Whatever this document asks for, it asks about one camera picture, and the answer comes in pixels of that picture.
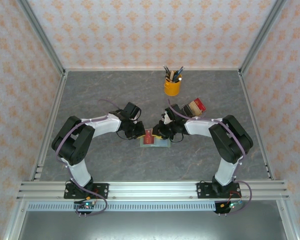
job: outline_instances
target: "pen holder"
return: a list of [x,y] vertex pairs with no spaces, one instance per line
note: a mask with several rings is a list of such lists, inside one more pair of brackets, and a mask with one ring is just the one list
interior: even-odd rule
[[[182,75],[179,74],[177,76],[177,78],[182,78]],[[167,94],[168,96],[172,96],[172,97],[178,95],[180,92],[180,84],[181,84],[181,81],[170,82],[165,79],[165,83],[164,83],[165,94]]]

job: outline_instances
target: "orange floral pattern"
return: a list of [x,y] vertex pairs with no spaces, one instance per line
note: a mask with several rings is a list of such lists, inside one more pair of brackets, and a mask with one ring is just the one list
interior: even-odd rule
[[0,239],[40,149],[59,79],[17,1],[0,0]]
[[65,68],[239,68],[275,0],[29,2]]
[[276,178],[300,225],[300,0],[288,1],[244,76]]

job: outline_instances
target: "gray table surface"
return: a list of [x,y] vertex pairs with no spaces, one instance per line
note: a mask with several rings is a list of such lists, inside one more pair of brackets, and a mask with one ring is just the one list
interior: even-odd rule
[[[142,109],[140,120],[146,129],[151,129],[168,107],[163,79],[164,71],[69,72],[50,143],[68,117],[95,118],[105,115],[104,110],[116,110],[107,102],[98,103],[99,99],[111,100],[121,108],[128,102],[136,104]],[[253,140],[254,146],[240,166],[237,178],[267,179],[237,72],[183,71],[180,94],[169,97],[171,103],[183,106],[198,97],[207,108],[205,117],[234,115]],[[41,181],[69,179],[54,153],[49,147]],[[111,132],[92,140],[85,160],[95,181],[211,180],[218,169],[220,155],[213,140],[200,135],[186,135],[182,142],[171,143],[170,148],[141,148],[139,139],[122,140]]]

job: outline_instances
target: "patterned wall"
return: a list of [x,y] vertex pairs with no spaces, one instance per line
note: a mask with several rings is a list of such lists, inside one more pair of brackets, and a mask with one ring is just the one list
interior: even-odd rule
[[300,224],[300,0],[288,0],[245,82],[275,176],[288,180]]
[[16,0],[0,0],[0,240],[40,148],[60,77]]
[[239,68],[275,0],[30,0],[65,68]]

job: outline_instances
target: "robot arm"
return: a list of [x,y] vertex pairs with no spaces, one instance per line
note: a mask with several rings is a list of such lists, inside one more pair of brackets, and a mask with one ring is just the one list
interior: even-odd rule
[[119,109],[102,117],[79,119],[71,116],[53,140],[52,149],[57,150],[61,141],[74,126],[86,122],[66,139],[59,151],[59,157],[69,167],[74,180],[81,187],[90,190],[93,179],[87,170],[85,156],[92,139],[102,134],[121,130],[129,140],[145,135],[142,121],[137,121],[137,115],[140,112],[139,107],[129,102],[123,110]]
[[221,156],[218,171],[212,178],[212,188],[217,194],[226,193],[232,185],[235,170],[243,154],[235,140],[218,122],[222,122],[233,132],[246,154],[253,146],[252,139],[232,115],[215,120],[198,117],[187,120],[175,113],[187,116],[184,108],[180,109],[176,104],[171,107],[174,111],[170,108],[165,109],[162,120],[153,128],[153,134],[163,139],[173,139],[177,133],[212,138]]

